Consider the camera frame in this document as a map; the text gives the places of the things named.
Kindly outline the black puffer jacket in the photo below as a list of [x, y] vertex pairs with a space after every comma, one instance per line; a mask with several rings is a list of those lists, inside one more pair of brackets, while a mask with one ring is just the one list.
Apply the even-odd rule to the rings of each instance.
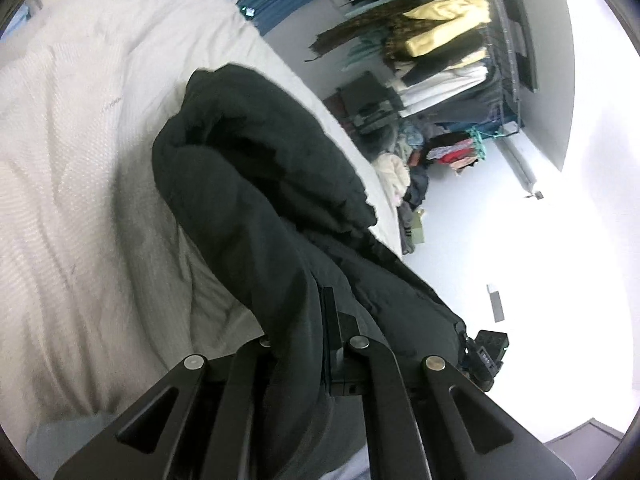
[[322, 382], [324, 290], [393, 350], [409, 387], [431, 354], [460, 363], [462, 319], [376, 239], [352, 164], [261, 74], [193, 73], [152, 167], [179, 226], [270, 342], [250, 445], [258, 478], [317, 479], [366, 442], [360, 401]]

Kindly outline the clothes pile on floor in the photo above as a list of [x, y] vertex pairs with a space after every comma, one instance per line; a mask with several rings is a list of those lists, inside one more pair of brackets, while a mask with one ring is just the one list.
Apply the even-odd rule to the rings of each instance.
[[430, 177], [421, 162], [424, 136], [408, 122], [400, 122], [357, 132], [354, 141], [378, 174], [396, 210], [401, 252], [413, 254], [416, 246], [425, 242], [423, 203]]

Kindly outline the metal clothes rack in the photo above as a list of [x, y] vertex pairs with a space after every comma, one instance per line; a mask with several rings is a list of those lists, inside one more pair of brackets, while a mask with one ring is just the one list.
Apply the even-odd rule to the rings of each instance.
[[522, 128], [520, 74], [510, 21], [504, 0], [486, 0], [489, 3], [490, 23], [486, 26], [491, 58], [500, 70], [503, 103], [515, 115], [516, 129]]

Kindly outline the white textured bed cover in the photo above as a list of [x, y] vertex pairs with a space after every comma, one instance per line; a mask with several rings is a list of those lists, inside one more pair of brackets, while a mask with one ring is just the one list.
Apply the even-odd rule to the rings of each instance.
[[39, 478], [189, 354], [259, 334], [151, 166], [194, 70], [229, 63], [311, 111], [399, 246], [378, 173], [232, 0], [48, 2], [1, 46], [1, 426]]

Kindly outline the green hanger with socks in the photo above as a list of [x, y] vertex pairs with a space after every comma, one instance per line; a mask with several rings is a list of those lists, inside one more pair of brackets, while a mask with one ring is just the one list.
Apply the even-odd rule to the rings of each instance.
[[487, 157], [487, 142], [501, 138], [475, 127], [434, 136], [425, 145], [423, 160], [427, 165], [445, 166], [455, 174], [462, 174]]

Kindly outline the white hanging shirt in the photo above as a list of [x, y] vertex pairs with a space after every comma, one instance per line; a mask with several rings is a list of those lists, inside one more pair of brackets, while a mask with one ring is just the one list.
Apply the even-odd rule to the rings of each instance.
[[388, 86], [399, 96], [399, 115], [406, 118], [478, 86], [488, 74], [489, 68], [483, 62], [476, 62], [455, 70], [443, 70], [411, 86], [399, 79], [392, 80]]

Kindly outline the black suitcase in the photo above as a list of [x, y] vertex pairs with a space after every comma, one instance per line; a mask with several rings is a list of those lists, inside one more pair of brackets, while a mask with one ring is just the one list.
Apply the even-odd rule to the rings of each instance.
[[368, 70], [337, 89], [347, 119], [361, 134], [369, 134], [399, 120], [400, 99]]

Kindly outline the white air conditioner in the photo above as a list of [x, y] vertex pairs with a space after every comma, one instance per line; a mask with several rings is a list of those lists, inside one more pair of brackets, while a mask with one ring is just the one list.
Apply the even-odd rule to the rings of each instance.
[[532, 30], [524, 0], [503, 0], [514, 41], [520, 83], [530, 92], [539, 90], [537, 63]]

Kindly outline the yellow hoodie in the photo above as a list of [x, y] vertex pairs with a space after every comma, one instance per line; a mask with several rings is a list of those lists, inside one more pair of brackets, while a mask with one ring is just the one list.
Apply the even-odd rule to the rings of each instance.
[[405, 42], [408, 55], [417, 58], [478, 25], [488, 24], [490, 9], [487, 0], [433, 0], [405, 12], [404, 17], [413, 21], [436, 23], [430, 30], [421, 32]]

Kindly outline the dark patterned scarf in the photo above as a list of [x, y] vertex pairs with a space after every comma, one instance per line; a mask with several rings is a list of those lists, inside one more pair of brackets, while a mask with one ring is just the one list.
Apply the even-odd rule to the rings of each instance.
[[364, 32], [386, 26], [396, 15], [408, 12], [420, 4], [420, 0], [392, 0], [365, 10], [319, 34], [309, 49], [316, 58], [322, 58]]

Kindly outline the small screen device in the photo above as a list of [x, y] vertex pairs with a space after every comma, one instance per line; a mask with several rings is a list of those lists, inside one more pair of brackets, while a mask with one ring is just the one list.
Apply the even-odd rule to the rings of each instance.
[[254, 18], [256, 14], [256, 10], [251, 6], [242, 6], [241, 11], [247, 18]]

